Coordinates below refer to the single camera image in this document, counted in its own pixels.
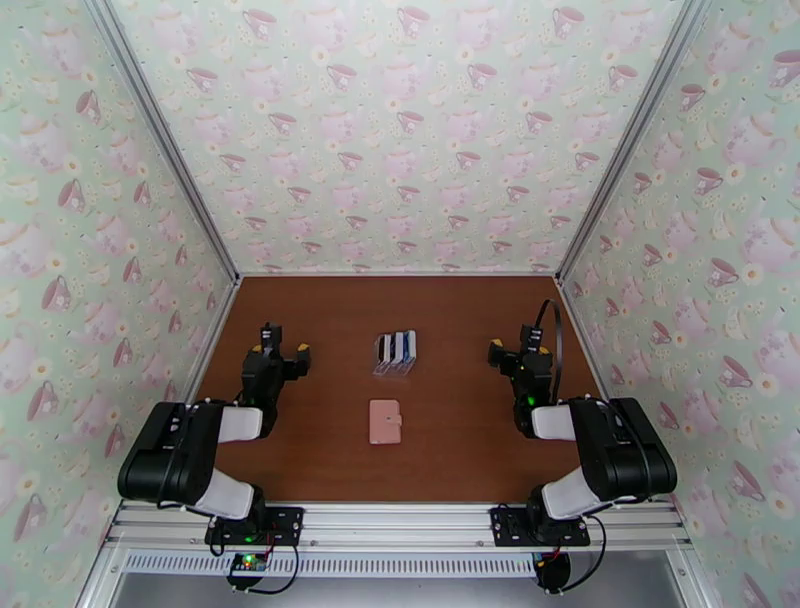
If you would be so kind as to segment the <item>clear acrylic card stand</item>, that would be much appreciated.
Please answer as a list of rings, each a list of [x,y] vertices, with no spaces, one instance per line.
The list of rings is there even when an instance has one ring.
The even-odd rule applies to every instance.
[[[377,340],[375,342],[375,367],[373,369],[373,374],[376,376],[388,376],[388,375],[397,375],[397,376],[405,376],[407,375],[414,365],[416,364],[418,358],[418,348],[417,348],[417,333],[413,329],[404,330],[402,331],[405,336],[405,361],[401,365],[394,365],[393,363],[384,369],[377,368],[377,357],[376,357],[376,346]]]

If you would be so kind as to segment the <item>pink card holder wallet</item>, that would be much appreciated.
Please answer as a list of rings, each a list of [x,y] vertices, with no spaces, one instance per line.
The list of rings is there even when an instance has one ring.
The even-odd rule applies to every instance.
[[[394,399],[373,399],[369,402],[369,443],[396,445],[402,440],[402,414]]]

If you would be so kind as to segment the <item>controller board with green light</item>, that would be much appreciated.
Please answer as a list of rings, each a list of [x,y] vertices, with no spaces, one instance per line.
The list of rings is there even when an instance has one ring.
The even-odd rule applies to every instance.
[[[231,577],[263,577],[269,568],[269,556],[261,553],[236,553],[230,564]]]

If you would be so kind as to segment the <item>black controller module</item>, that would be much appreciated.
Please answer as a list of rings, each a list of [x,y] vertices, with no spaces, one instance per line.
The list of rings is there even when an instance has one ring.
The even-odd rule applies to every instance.
[[[560,593],[571,577],[571,560],[560,550],[534,553],[534,578],[540,589],[547,594]]]

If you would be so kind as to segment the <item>aluminium side rail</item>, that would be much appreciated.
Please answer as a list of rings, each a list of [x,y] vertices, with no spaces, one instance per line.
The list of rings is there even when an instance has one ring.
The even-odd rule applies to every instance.
[[[577,340],[580,343],[583,355],[599,391],[599,395],[603,398],[608,398],[611,396],[609,384],[603,375],[604,369],[596,357],[592,341],[589,338],[588,328],[580,316],[576,304],[573,302],[567,288],[563,285],[563,282],[559,278],[556,278],[555,285],[561,298],[563,308],[570,319]]]
[[[222,291],[218,306],[211,317],[201,348],[190,368],[182,388],[181,397],[186,400],[195,398],[200,390],[203,378],[213,358],[214,351],[222,335],[225,324],[235,303],[242,284],[242,277],[237,275]]]

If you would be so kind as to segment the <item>aluminium back rail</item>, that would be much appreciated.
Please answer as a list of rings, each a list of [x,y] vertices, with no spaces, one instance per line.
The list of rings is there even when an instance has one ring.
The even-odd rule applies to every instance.
[[[512,277],[512,278],[545,278],[555,279],[555,272],[513,272],[513,271],[367,271],[367,272],[344,272],[344,271],[322,271],[322,272],[239,272],[239,277],[249,278],[411,278],[411,277]]]

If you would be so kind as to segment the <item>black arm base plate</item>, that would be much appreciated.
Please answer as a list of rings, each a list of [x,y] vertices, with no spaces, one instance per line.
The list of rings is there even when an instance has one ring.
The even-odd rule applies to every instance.
[[[218,518],[210,523],[205,543],[215,549],[230,546],[297,546],[305,510],[296,506],[259,503],[244,519]]]
[[[490,528],[496,547],[564,549],[588,547],[591,539],[584,520],[557,520],[546,513],[531,513],[527,507],[499,505],[489,510]]]

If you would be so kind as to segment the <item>aluminium front rail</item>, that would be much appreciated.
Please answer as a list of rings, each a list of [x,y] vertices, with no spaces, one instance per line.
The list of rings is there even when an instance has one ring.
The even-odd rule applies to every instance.
[[[489,503],[309,502],[299,547],[316,552],[493,551]],[[669,502],[627,505],[586,523],[590,546],[612,551],[687,550],[691,540]],[[123,502],[106,535],[114,547],[202,549],[206,519]]]

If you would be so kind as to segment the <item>aluminium frame post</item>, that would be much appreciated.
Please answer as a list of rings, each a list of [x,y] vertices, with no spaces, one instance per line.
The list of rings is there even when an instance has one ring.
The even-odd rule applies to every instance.
[[[694,38],[701,29],[713,0],[683,0],[680,11],[654,64],[653,70],[639,94],[634,111],[619,138],[608,166],[594,190],[590,202],[570,241],[561,264],[554,273],[556,285],[564,285],[578,255],[599,221],[615,188],[621,181],[634,153],[666,93],[669,82],[680,68]]]
[[[192,177],[178,142],[147,80],[143,63],[137,57],[111,0],[81,0],[111,53],[117,70],[129,88],[143,116],[157,151],[166,163],[178,191],[186,199],[193,217],[199,222],[206,241],[223,267],[230,282],[241,282],[241,273],[224,245],[212,215]]]

